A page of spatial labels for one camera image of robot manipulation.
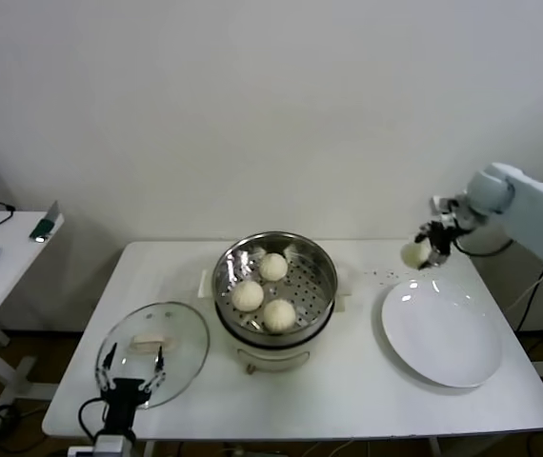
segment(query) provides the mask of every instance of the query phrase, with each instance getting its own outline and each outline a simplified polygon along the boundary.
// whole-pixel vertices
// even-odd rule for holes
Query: floor
[[[11,365],[16,366],[19,360],[28,354],[36,354],[38,362],[31,373],[30,378],[34,382],[58,383],[70,357],[78,343],[76,337],[62,338],[43,338],[43,337],[12,337],[11,343],[6,348],[0,348],[1,356]],[[525,348],[531,347],[535,340],[526,340],[523,342]],[[543,344],[537,346],[532,353],[533,360],[543,360]],[[19,402],[17,404],[22,411],[31,411],[36,408],[44,408],[45,404],[38,402]],[[44,410],[40,409],[31,416],[23,419],[17,432],[11,435],[5,442],[4,448],[8,450],[17,450],[28,447],[43,438],[41,431],[41,422],[43,421]],[[481,454],[482,457],[526,457],[527,440],[530,433],[515,433],[506,437],[497,443],[494,447]],[[30,457],[46,457],[55,454],[55,451],[61,451],[72,445],[83,445],[80,440],[58,440],[54,438],[47,439],[42,445],[21,455]],[[328,457],[334,449],[344,443],[324,443],[314,448],[308,457]],[[445,448],[452,444],[452,440],[441,440],[441,447]],[[226,447],[242,446],[246,450],[261,451],[280,451],[290,457],[301,457],[302,454],[313,443],[201,443],[188,442],[182,446],[182,457],[195,456],[213,456],[222,455],[222,449]],[[532,457],[543,457],[543,434],[538,434],[532,438]],[[177,455],[178,443],[158,444],[155,450],[155,457],[166,457]],[[409,457],[409,456],[431,456],[431,452],[426,440],[382,440],[369,443],[358,442],[345,447],[344,450],[334,454],[333,457],[341,455],[342,457],[365,457],[368,455],[380,457]],[[0,450],[1,455],[8,455]]]

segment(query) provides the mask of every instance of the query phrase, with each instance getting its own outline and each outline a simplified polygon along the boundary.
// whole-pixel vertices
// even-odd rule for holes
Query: perforated steamer tray
[[[277,282],[264,280],[258,272],[265,254],[272,252],[289,263],[287,275]],[[262,307],[244,312],[231,303],[231,291],[249,280],[261,285],[265,298]],[[282,298],[293,303],[297,321],[284,334],[296,333],[328,318],[337,292],[337,273],[329,255],[313,241],[286,232],[259,233],[233,245],[218,261],[211,281],[222,319],[259,334],[270,334],[263,323],[263,307],[269,301]]]

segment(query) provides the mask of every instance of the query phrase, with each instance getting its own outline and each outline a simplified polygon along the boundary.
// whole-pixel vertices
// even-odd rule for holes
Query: robotic arm
[[[133,457],[136,435],[131,427],[136,409],[149,401],[155,391],[166,380],[163,348],[155,357],[153,376],[148,381],[138,378],[110,378],[112,360],[117,350],[115,343],[104,358],[102,367],[96,368],[96,379],[100,386],[100,398],[107,403],[109,411],[103,428],[95,434],[92,447],[71,447],[68,457]]]
[[[428,239],[432,251],[420,267],[440,266],[454,240],[489,221],[543,260],[543,183],[504,164],[479,171],[464,193],[433,197],[434,220],[420,227],[415,243]]]

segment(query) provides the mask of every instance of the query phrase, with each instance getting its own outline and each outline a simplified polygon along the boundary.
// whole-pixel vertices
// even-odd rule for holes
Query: steamed bun
[[[286,300],[273,300],[263,309],[265,327],[273,333],[279,333],[291,328],[297,320],[294,307]]]
[[[259,265],[259,273],[267,281],[280,281],[288,270],[289,264],[280,254],[267,254]]]
[[[254,311],[263,303],[263,288],[254,281],[244,281],[231,291],[231,302],[240,311]]]

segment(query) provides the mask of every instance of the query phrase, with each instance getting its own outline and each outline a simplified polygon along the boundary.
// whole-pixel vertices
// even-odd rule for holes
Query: glass lid
[[[155,376],[162,348],[166,378],[141,408],[157,407],[180,395],[199,374],[211,345],[208,325],[202,315],[179,302],[156,303],[126,316],[105,338],[96,359],[102,369],[112,356],[108,378],[139,378],[145,383]],[[96,376],[98,387],[101,379]]]

